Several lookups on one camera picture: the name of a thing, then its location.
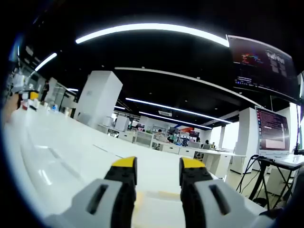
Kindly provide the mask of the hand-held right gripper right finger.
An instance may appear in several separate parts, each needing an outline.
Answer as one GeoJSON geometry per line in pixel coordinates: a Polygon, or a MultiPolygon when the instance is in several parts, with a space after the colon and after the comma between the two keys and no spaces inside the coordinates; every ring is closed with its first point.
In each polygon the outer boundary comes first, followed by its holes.
{"type": "Polygon", "coordinates": [[[242,195],[212,178],[198,160],[181,157],[179,177],[188,228],[269,228],[274,222],[267,214],[250,211],[242,195]]]}

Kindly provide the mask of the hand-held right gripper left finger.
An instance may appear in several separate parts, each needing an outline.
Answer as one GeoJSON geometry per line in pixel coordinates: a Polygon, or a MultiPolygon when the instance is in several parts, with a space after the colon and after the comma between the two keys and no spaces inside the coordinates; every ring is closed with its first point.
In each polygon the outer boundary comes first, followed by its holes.
{"type": "Polygon", "coordinates": [[[49,228],[129,228],[136,201],[137,158],[115,161],[103,179],[96,179],[73,198],[61,214],[46,218],[49,228]]]}

